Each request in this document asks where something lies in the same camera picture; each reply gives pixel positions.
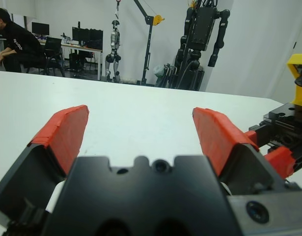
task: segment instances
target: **computer monitor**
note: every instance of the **computer monitor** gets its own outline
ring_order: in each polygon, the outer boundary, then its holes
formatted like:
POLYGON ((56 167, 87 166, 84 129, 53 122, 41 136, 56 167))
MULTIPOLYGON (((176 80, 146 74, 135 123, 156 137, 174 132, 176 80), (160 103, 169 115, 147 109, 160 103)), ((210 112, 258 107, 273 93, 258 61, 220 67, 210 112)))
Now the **computer monitor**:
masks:
POLYGON ((96 29, 90 29, 90 38, 91 38, 91 41, 103 40, 103 31, 96 30, 96 29))
POLYGON ((90 30, 89 29, 79 29, 79 41, 90 41, 90 30))
POLYGON ((72 27, 72 40, 79 41, 79 28, 72 27))
POLYGON ((32 33, 49 35, 49 25, 32 22, 32 33))

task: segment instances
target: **black pants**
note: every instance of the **black pants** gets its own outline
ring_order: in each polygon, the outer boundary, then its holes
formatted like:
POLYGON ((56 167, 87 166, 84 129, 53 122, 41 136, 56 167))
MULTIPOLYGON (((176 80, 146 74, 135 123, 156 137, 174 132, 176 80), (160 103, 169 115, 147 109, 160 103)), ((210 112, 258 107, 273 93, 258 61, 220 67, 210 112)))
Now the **black pants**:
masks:
POLYGON ((35 67, 45 63, 44 56, 33 54, 14 53, 6 56, 3 60, 3 65, 6 71, 21 73, 21 64, 27 67, 35 67))

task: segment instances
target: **black shirt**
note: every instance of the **black shirt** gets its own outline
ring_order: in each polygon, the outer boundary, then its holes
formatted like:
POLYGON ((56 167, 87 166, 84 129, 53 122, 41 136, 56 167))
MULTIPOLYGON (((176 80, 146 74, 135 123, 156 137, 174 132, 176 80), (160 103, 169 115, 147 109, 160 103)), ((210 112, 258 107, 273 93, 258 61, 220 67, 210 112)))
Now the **black shirt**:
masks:
POLYGON ((7 39, 8 47, 17 53, 33 54, 36 56, 44 54, 37 38, 14 22, 8 23, 0 33, 7 39))

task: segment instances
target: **red tape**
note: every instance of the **red tape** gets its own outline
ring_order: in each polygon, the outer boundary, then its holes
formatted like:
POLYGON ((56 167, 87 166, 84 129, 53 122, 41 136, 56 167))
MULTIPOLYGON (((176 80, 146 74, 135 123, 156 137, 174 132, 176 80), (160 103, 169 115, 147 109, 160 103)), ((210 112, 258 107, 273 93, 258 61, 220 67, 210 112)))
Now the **red tape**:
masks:
POLYGON ((236 144, 251 144, 259 151, 258 146, 222 113, 197 107, 193 110, 193 120, 202 151, 218 176, 236 144))
POLYGON ((61 169, 68 174, 78 156, 88 120, 86 105, 55 113, 30 144, 50 147, 61 169))

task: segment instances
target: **yellow pulley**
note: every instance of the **yellow pulley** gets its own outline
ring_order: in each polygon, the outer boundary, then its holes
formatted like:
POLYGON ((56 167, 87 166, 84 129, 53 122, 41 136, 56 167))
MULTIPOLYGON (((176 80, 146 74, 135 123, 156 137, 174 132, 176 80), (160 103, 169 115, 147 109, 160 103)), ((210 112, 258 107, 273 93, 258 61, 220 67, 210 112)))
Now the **yellow pulley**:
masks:
POLYGON ((164 20, 165 18, 162 18, 160 15, 154 16, 153 25, 157 26, 160 22, 164 20))

